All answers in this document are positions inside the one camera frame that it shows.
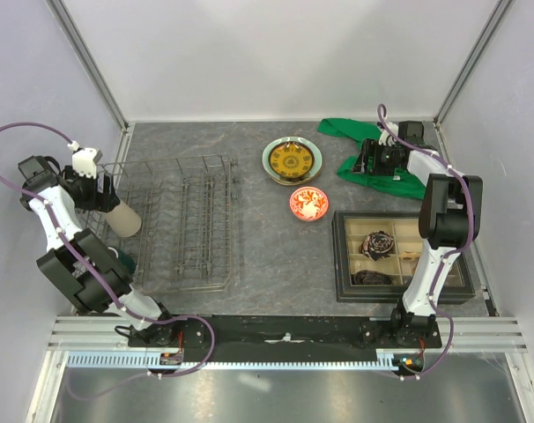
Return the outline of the white red patterned bowl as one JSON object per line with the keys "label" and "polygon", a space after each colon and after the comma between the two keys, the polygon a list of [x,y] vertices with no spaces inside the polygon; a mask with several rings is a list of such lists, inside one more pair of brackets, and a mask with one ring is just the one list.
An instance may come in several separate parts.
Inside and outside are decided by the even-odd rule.
{"label": "white red patterned bowl", "polygon": [[330,208],[328,196],[316,187],[300,187],[289,198],[292,214],[302,221],[313,222],[321,219]]}

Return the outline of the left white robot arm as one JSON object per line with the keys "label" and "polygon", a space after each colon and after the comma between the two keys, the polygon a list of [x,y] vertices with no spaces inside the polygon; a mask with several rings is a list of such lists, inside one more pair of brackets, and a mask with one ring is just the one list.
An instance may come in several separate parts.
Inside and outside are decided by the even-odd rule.
{"label": "left white robot arm", "polygon": [[81,174],[50,156],[31,156],[18,165],[24,177],[22,205],[41,221],[47,251],[37,261],[41,273],[81,315],[116,314],[129,320],[115,327],[131,346],[169,346],[178,325],[165,306],[136,290],[134,262],[109,247],[79,214],[98,212],[110,222],[125,205],[111,174]]}

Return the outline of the yellow patterned plate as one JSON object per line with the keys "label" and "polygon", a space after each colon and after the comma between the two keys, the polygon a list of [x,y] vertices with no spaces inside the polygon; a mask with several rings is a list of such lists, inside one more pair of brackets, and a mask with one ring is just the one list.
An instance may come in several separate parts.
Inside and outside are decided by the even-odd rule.
{"label": "yellow patterned plate", "polygon": [[315,164],[315,156],[309,147],[288,141],[271,149],[268,164],[281,179],[295,182],[310,174]]}

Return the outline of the beige cup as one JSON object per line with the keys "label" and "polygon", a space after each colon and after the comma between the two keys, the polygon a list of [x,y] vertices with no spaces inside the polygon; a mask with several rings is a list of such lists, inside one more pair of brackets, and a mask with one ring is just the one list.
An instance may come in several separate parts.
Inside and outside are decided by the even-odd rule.
{"label": "beige cup", "polygon": [[120,201],[111,211],[103,212],[102,216],[120,238],[134,236],[142,226],[140,216],[123,201]]}

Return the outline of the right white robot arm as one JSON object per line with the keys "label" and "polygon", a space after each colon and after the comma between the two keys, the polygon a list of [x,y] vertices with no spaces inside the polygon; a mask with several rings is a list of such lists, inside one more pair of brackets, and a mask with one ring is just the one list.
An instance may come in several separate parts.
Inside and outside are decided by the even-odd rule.
{"label": "right white robot arm", "polygon": [[480,177],[455,170],[431,147],[402,139],[401,130],[410,124],[380,117],[381,135],[364,141],[358,165],[363,174],[401,167],[425,186],[419,212],[422,252],[388,327],[390,340],[402,347],[434,341],[437,301],[452,265],[478,236],[483,192]]}

